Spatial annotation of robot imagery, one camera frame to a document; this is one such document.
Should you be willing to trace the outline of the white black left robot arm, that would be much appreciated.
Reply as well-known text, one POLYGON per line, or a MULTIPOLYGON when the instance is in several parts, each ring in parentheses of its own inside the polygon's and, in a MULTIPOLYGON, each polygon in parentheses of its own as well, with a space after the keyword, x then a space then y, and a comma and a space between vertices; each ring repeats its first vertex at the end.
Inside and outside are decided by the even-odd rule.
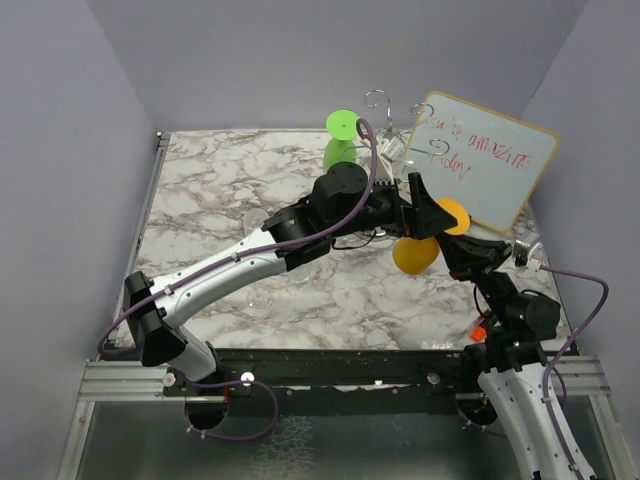
POLYGON ((337 237, 381 229, 423 240, 456 226, 419 174, 411 174, 409 184, 411 198, 404 200, 395 182, 376 182, 361 166, 339 162, 315 180, 309 195, 277 211, 236 245, 172 274, 129 275, 125 315, 141 364, 169 364, 195 392, 214 392, 221 371, 213 349, 190 333, 186 322, 248 285, 328 254, 337 237))

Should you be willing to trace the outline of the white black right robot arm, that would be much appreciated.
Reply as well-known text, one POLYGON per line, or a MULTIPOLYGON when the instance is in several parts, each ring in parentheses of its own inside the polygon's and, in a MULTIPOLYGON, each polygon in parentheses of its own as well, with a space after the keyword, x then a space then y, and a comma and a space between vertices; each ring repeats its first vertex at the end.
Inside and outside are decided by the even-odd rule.
POLYGON ((461 383, 481 391, 494 409, 524 479, 593 479, 551 383, 554 362, 542 347, 556 336, 560 304, 519 290, 501 266, 540 269, 538 235, 514 244, 439 234, 436 240, 451 277, 468 281, 489 307, 486 338, 464 350, 461 383))

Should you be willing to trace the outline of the green plastic wine glass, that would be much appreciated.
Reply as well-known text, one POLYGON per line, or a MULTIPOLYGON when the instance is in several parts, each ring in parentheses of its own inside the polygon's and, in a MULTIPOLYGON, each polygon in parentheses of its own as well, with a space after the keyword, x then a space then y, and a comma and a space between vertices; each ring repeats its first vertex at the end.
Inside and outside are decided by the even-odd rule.
POLYGON ((336 110, 327 117, 325 126, 331 139, 324 148, 324 172, 340 162, 356 162, 354 139, 358 135, 358 119, 358 114, 348 109, 336 110))

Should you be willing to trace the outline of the orange plastic wine glass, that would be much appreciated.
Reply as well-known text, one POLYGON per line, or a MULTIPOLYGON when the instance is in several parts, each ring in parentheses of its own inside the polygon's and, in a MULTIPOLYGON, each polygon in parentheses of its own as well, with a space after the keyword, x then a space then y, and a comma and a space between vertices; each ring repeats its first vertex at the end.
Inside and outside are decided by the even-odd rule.
MULTIPOLYGON (((470 216, 459 202, 451 198, 440 198, 436 203, 457 221, 457 225, 447 229, 446 233, 462 235, 469 230, 470 216)), ((418 276, 434 263, 439 254, 440 246, 434 237, 423 240, 404 237, 395 244, 392 259, 401 272, 418 276)))

